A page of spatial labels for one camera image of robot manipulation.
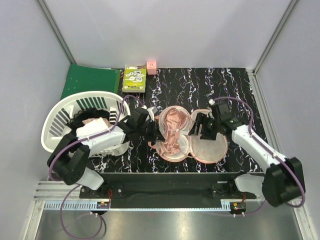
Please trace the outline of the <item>pink mesh bra laundry bag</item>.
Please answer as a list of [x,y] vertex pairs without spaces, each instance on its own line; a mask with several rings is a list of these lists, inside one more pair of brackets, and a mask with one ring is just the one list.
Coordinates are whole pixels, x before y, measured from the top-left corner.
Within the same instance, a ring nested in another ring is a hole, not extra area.
[[[178,143],[180,144],[181,151],[182,153],[176,154],[173,156],[173,159],[175,161],[169,161],[172,163],[178,163],[183,161],[184,159],[191,157],[195,159],[198,162],[204,163],[204,164],[214,164],[222,160],[228,151],[228,141],[226,137],[220,133],[217,134],[216,140],[205,140],[205,139],[200,139],[201,135],[188,135],[189,131],[191,130],[192,126],[196,123],[196,116],[197,113],[204,113],[208,114],[209,110],[208,109],[197,109],[193,113],[189,113],[185,108],[174,105],[174,106],[169,106],[170,107],[180,107],[182,108],[185,113],[189,114],[189,124],[188,128],[185,130],[180,131],[180,137],[178,139]],[[165,108],[158,116],[155,117],[155,120],[159,121],[159,129],[161,134],[164,134],[164,125],[162,123],[162,113],[167,109]],[[160,155],[160,143],[163,142],[149,142],[149,146],[153,149],[156,150],[158,155]]]

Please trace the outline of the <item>pink satin bra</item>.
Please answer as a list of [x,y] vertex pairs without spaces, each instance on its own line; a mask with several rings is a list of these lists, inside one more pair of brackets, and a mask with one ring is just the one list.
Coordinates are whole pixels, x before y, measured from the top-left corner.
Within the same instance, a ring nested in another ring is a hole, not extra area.
[[165,160],[176,161],[173,156],[183,153],[178,139],[181,136],[180,131],[184,131],[189,126],[189,114],[185,113],[181,107],[168,107],[161,114],[164,142],[160,143],[159,154]]

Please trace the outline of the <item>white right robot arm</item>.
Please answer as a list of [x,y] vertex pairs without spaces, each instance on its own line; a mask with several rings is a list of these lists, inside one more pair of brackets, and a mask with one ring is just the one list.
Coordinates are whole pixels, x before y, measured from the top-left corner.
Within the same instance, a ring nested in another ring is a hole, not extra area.
[[252,129],[252,120],[236,116],[225,98],[208,102],[207,113],[196,113],[190,135],[200,135],[202,140],[215,141],[219,134],[229,137],[243,148],[263,170],[263,176],[242,173],[227,185],[228,195],[239,198],[244,193],[263,197],[271,206],[290,205],[300,198],[300,208],[306,201],[306,187],[303,166],[296,157],[288,158],[279,153]]

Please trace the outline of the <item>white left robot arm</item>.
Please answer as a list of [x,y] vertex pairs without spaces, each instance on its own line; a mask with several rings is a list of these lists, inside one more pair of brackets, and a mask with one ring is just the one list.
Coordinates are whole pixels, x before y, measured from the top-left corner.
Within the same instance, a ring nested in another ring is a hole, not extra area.
[[83,137],[66,134],[47,161],[50,179],[63,181],[68,186],[86,186],[95,197],[103,198],[108,193],[108,186],[98,172],[87,167],[89,158],[140,137],[147,142],[164,142],[159,123],[155,120],[157,111],[155,106],[137,107],[131,115],[116,121],[109,129]]

